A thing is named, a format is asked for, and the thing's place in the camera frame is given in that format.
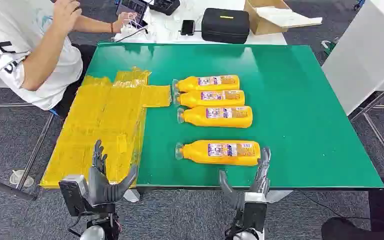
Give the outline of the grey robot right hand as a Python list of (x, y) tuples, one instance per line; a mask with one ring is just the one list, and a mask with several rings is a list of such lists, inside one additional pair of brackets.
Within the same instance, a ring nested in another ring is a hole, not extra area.
[(218, 181), (223, 194), (228, 198), (229, 204), (235, 210), (243, 211), (247, 203), (257, 204), (257, 206), (267, 205), (266, 195), (269, 191), (270, 180), (268, 170), (271, 160), (271, 150), (268, 146), (262, 149), (262, 159), (258, 158), (258, 168), (254, 182), (245, 193), (238, 193), (228, 183), (227, 174), (224, 170), (218, 171)]

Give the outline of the person's left hand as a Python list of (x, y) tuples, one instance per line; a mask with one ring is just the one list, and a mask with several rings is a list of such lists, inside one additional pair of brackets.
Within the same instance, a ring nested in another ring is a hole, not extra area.
[(123, 27), (127, 27), (137, 17), (136, 12), (121, 12), (117, 20), (111, 24), (111, 31), (114, 34), (121, 33)]

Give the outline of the person's right hand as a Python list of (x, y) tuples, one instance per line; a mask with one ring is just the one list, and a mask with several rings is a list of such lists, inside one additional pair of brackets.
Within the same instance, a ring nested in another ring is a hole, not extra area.
[(68, 34), (73, 30), (77, 18), (82, 14), (80, 2), (77, 0), (57, 0), (53, 5), (52, 25)]

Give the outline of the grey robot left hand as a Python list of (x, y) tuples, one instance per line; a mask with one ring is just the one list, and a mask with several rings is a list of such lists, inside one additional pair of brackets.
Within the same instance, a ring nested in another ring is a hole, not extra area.
[(98, 139), (94, 144), (92, 165), (88, 172), (89, 203), (92, 206), (113, 204), (121, 200), (138, 175), (138, 165), (132, 164), (127, 176), (117, 184), (110, 184), (106, 176), (107, 154)]

